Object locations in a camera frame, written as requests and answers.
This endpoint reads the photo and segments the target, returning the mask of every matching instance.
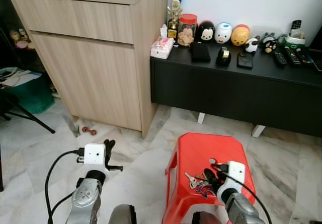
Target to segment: red dumbbell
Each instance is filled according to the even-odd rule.
[[[96,135],[96,130],[90,130],[88,127],[83,127],[82,131],[89,132],[92,136]]]

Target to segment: remote control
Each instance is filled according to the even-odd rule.
[[[300,29],[302,24],[302,20],[294,20],[292,22],[292,28],[291,29]]]
[[[318,71],[322,72],[322,60],[313,61],[313,64]]]
[[[306,50],[296,50],[295,55],[303,65],[313,66],[313,60],[308,56],[308,52]]]
[[[290,47],[285,47],[284,48],[284,52],[288,58],[288,60],[291,62],[291,64],[293,66],[301,66],[301,62],[299,61],[299,59],[296,57],[295,52],[293,49],[291,49]]]
[[[281,52],[274,52],[274,59],[278,65],[285,66],[287,61]]]

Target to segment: white wall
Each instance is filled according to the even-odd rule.
[[[293,20],[302,19],[307,45],[322,25],[322,0],[183,0],[182,7],[183,13],[196,14],[198,22],[273,27],[283,33]]]

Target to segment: red stool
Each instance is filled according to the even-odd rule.
[[[245,184],[255,192],[251,171],[240,142],[228,136],[186,133],[179,138],[166,169],[168,189],[162,224],[180,224],[189,208],[195,204],[222,205],[216,196],[209,194],[206,200],[196,189],[191,189],[189,179],[185,175],[185,172],[191,176],[202,175],[205,168],[210,168],[210,158],[216,159],[218,163],[243,163],[246,167]],[[169,201],[170,170],[176,166],[177,179]],[[242,193],[251,203],[255,202],[255,198],[245,188],[242,189]]]

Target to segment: tiled floor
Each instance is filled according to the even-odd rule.
[[[110,164],[124,165],[125,170],[111,172],[111,180],[105,183],[98,223],[108,223],[112,209],[121,203],[135,205],[138,223],[161,223],[166,197],[164,170],[177,138],[186,132],[229,135],[243,144],[258,196],[274,224],[322,220],[320,138],[273,128],[252,138],[250,123],[206,115],[200,125],[197,113],[166,106],[159,106],[145,139],[134,130],[89,121],[73,123],[60,100],[38,117],[56,134],[26,119],[0,119],[5,184],[0,193],[1,224],[46,223],[44,180],[49,166],[64,151],[106,138],[117,140]],[[79,132],[84,125],[92,126],[98,134]],[[85,173],[74,156],[62,159],[51,177],[51,203],[70,193]],[[266,221],[258,204],[256,207]],[[65,223],[69,211],[67,201],[55,213],[54,223]]]

